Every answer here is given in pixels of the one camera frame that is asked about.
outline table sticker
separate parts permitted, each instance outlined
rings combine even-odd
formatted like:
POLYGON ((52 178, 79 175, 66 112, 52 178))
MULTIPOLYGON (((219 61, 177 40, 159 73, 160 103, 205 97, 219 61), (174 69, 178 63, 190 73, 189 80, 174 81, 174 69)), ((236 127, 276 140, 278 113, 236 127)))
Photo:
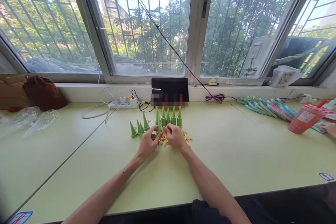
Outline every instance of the table sticker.
POLYGON ((33 211, 17 213, 7 224, 24 224, 32 214, 33 211))
POLYGON ((333 177, 331 177, 328 173, 319 173, 319 175, 326 181, 335 181, 333 177))

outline desk surface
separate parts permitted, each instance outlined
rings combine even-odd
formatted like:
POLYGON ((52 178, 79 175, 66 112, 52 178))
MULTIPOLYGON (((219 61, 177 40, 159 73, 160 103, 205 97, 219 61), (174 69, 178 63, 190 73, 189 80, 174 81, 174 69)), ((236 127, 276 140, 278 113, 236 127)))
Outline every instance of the desk surface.
MULTIPOLYGON (((3 217, 8 218, 103 122, 84 120, 82 111, 95 104, 73 103, 45 130, 23 138, 24 130, 0 138, 0 192, 3 217)), ((100 106, 90 115, 106 110, 100 106)))
MULTIPOLYGON (((153 125, 155 112, 147 113, 153 125)), ((336 175, 336 143, 314 130, 296 135, 287 123, 236 103, 189 103, 183 128, 199 158, 233 196, 324 184, 318 173, 336 175)), ((34 211, 27 223, 67 218, 136 153, 140 138, 130 136, 138 110, 116 111, 22 207, 34 211)), ((190 203, 200 199, 188 164, 170 145, 133 176, 107 214, 190 203)))

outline cable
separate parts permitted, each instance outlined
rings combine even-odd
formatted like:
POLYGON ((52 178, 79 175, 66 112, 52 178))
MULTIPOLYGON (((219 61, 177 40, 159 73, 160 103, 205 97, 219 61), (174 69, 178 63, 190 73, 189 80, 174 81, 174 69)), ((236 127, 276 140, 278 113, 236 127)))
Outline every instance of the cable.
POLYGON ((110 101, 110 102, 107 103, 107 102, 105 102, 105 101, 102 100, 101 96, 102 96, 103 91, 105 90, 105 91, 109 92, 109 94, 113 97, 113 99, 114 99, 115 101, 116 101, 117 99, 113 96, 113 94, 112 94, 110 91, 106 90, 106 88, 116 89, 116 90, 118 90, 118 91, 120 92, 121 96, 123 95, 122 92, 121 92, 119 89, 117 89, 117 88, 114 88, 114 87, 104 87, 104 88, 103 88, 103 87, 101 87, 101 85, 99 84, 100 75, 101 75, 101 73, 100 73, 100 69, 99 69, 99 77, 98 77, 98 83, 97 83, 97 84, 98 84, 98 86, 102 89, 102 91, 100 92, 100 95, 99 95, 99 100, 101 100, 104 104, 99 104, 99 105, 91 106, 91 107, 88 107, 88 108, 84 109, 83 112, 82 112, 82 114, 81 114, 81 116, 82 116, 83 119, 96 118, 96 117, 99 117, 99 116, 102 116, 102 115, 105 115, 105 114, 108 115, 108 113, 109 113, 109 111, 110 111, 110 103, 111 103, 112 101, 110 101), (102 114, 99 114, 99 115, 94 115, 94 116, 91 116, 91 117, 85 117, 85 116, 83 116, 84 112, 87 111, 88 109, 92 109, 92 108, 95 108, 95 107, 99 107, 99 106, 101 106, 101 105, 107 105, 107 106, 108 106, 106 112, 104 112, 104 113, 102 113, 102 114))
POLYGON ((180 58, 181 62, 183 63, 183 65, 185 65, 185 67, 189 70, 189 72, 192 74, 192 76, 202 85, 202 87, 204 87, 204 89, 209 93, 211 99, 215 99, 218 103, 222 103, 223 100, 221 98, 218 98, 217 96, 213 96, 209 90, 200 82, 199 79, 196 78, 196 76, 193 74, 193 72, 189 69, 189 67, 184 63, 184 61, 182 60, 182 58, 180 57, 180 55, 178 54, 178 52, 175 50, 175 48, 168 42, 168 40, 166 39, 166 37, 163 35, 163 33, 161 32, 161 30, 159 29, 159 26, 155 23, 154 19, 152 18, 151 14, 149 13, 149 11, 147 10, 147 8, 145 7, 144 3, 142 2, 142 0, 138 0, 139 4, 141 5, 141 7, 144 9, 144 11, 146 12, 146 14, 148 15, 149 19, 153 22, 153 24, 155 25, 155 27, 157 28, 157 30, 159 31, 159 33, 161 34, 161 36, 164 38, 164 40, 168 43, 168 45, 172 48, 172 50, 176 53, 176 55, 180 58))
POLYGON ((306 96, 299 96, 299 97, 295 97, 295 98, 279 98, 280 100, 294 100, 297 98, 302 98, 302 97, 306 97, 306 96))
MULTIPOLYGON (((222 102, 224 101, 224 99, 225 98, 227 98, 227 97, 229 97, 229 98, 233 98, 233 99, 235 99, 235 100, 237 100, 236 98, 234 98, 234 97, 232 97, 232 96, 225 96, 224 94, 218 94, 218 95, 216 95, 215 96, 215 99, 218 99, 218 100, 221 100, 222 102)), ((209 101, 209 100, 212 100, 212 99, 214 99, 212 96, 206 96, 205 97, 205 100, 206 101, 209 101)))
POLYGON ((138 95, 136 94, 136 91, 133 89, 132 91, 131 91, 131 93, 132 93, 132 96, 133 97, 136 97, 138 100, 140 100, 140 103, 139 103, 139 110, 141 111, 141 112, 145 112, 145 113, 148 113, 148 112, 151 112, 151 111, 153 111, 154 109, 155 109, 155 105, 154 105, 154 108, 152 109, 152 110, 150 110, 150 111, 144 111, 146 108, 148 108, 148 106, 151 104, 151 103, 149 103, 149 102, 147 102, 147 101, 144 101, 144 100, 142 100, 142 99, 140 99, 139 97, 138 97, 138 95))
POLYGON ((257 72, 258 70, 254 70, 254 69, 252 69, 252 63, 253 63, 253 60, 254 60, 254 58, 251 59, 250 69, 251 69, 252 71, 257 72))
POLYGON ((91 119, 91 118, 99 117, 99 116, 102 116, 102 115, 106 114, 108 111, 106 111, 106 112, 103 113, 103 114, 99 114, 99 115, 95 115, 95 116, 91 116, 91 117, 84 117, 84 116, 83 116, 83 114, 84 114, 84 112, 85 112, 86 110, 91 109, 91 108, 94 108, 94 107, 99 107, 99 106, 101 106, 101 105, 105 105, 105 104, 103 103, 103 104, 99 104, 99 105, 91 106, 91 107, 88 107, 88 108, 84 109, 83 112, 82 112, 82 118, 83 118, 83 119, 91 119))
POLYGON ((106 123, 107 123, 107 120, 110 118, 110 116, 111 116, 116 110, 120 109, 121 107, 125 107, 125 106, 127 106, 127 105, 128 105, 128 104, 125 104, 125 105, 123 105, 123 106, 120 106, 120 107, 116 108, 115 110, 113 110, 108 116, 106 115, 106 118, 105 118, 105 125, 106 125, 106 123))

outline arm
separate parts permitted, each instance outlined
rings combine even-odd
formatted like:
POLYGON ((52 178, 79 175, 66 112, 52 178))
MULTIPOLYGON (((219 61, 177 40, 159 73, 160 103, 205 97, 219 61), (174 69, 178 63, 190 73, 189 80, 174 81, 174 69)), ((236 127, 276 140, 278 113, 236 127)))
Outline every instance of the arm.
POLYGON ((331 135, 333 138, 336 139, 336 124, 335 123, 326 123, 324 126, 325 130, 331 135))
POLYGON ((127 180, 155 151, 159 144, 159 139, 163 134, 163 132, 161 132, 157 136, 152 135, 152 132, 157 131, 157 128, 157 126, 153 126, 142 135, 139 150, 128 165, 95 191, 63 222, 63 224, 96 224, 100 221, 121 193, 127 180))
POLYGON ((180 127, 168 124, 163 128, 169 144, 181 152, 188 162, 202 196, 220 215, 226 216, 232 224, 251 224, 248 217, 221 181, 210 171, 185 142, 180 127))

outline window pane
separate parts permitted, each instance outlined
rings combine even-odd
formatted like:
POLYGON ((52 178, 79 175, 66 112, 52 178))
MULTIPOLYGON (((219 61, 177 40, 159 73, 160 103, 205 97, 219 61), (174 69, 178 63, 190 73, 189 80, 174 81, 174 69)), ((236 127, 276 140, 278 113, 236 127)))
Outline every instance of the window pane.
POLYGON ((75 0, 0 0, 0 35, 30 72, 99 73, 75 0))
MULTIPOLYGON (((97 0, 117 75, 184 76, 185 67, 137 0, 97 0)), ((190 0, 142 0, 186 60, 190 0)))
POLYGON ((290 0, 211 0, 201 77, 259 78, 290 0))
MULTIPOLYGON (((288 65, 313 78, 336 46, 336 0, 307 0, 285 42, 275 64, 284 57, 294 56, 288 65)), ((273 75, 274 65, 268 77, 273 75)))

